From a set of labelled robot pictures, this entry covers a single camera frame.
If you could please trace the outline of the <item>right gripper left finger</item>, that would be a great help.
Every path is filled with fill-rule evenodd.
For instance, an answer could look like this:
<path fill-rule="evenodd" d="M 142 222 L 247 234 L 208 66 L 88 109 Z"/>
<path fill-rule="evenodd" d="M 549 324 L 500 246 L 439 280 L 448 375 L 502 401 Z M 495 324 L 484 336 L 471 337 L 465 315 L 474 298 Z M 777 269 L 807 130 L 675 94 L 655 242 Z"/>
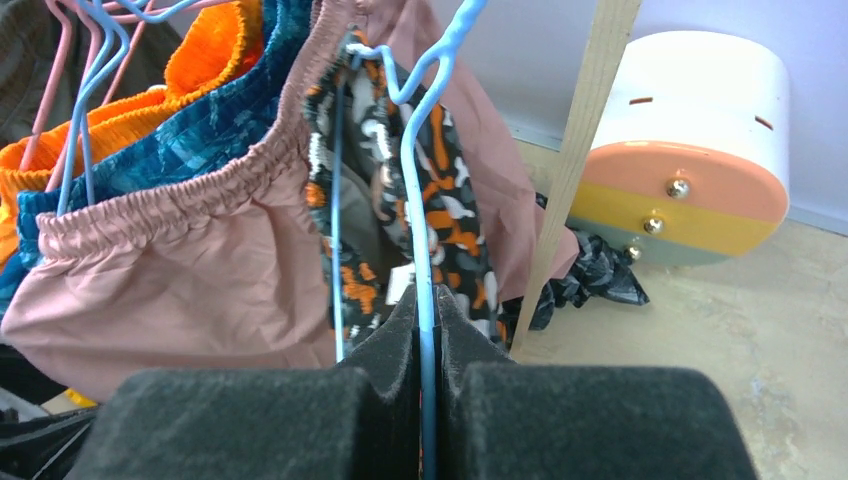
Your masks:
<path fill-rule="evenodd" d="M 415 479 L 415 294 L 321 370 L 146 370 L 100 409 L 73 479 Z"/>

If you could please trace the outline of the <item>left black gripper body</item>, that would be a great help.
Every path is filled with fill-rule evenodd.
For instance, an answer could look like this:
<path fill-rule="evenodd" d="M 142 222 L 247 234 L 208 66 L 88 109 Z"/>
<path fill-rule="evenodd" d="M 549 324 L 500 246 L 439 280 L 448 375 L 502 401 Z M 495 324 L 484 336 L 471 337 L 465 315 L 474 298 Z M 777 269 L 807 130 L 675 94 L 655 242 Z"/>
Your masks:
<path fill-rule="evenodd" d="M 18 351 L 1 346 L 3 479 L 64 479 L 69 475 L 99 408 L 50 414 L 41 407 L 63 390 Z"/>

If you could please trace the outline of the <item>camouflage orange black shorts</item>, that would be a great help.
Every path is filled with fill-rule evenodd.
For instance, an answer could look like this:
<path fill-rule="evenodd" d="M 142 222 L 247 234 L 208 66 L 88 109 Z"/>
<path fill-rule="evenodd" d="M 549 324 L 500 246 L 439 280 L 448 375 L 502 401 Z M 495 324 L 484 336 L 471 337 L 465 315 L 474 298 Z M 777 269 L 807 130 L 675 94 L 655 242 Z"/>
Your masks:
<path fill-rule="evenodd" d="M 425 95 L 394 104 L 383 64 L 356 61 L 352 48 L 366 40 L 351 27 L 330 64 L 308 90 L 310 173 L 305 199 L 324 242 L 323 270 L 330 302 L 341 304 L 345 342 L 355 346 L 389 316 L 389 294 L 405 284 L 393 270 L 413 267 L 401 137 Z M 446 285 L 473 325 L 504 343 L 498 281 L 481 214 L 451 113 L 435 106 L 415 141 L 415 170 L 428 227 L 433 280 Z"/>

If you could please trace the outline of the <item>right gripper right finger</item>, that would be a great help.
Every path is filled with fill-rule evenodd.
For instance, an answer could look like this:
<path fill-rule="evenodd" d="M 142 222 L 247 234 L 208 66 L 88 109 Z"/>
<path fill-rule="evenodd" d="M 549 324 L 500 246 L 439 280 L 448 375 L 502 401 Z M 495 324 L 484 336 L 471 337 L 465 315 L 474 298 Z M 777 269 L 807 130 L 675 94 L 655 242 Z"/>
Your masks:
<path fill-rule="evenodd" d="M 731 409 L 699 371 L 521 365 L 435 294 L 442 479 L 753 479 Z"/>

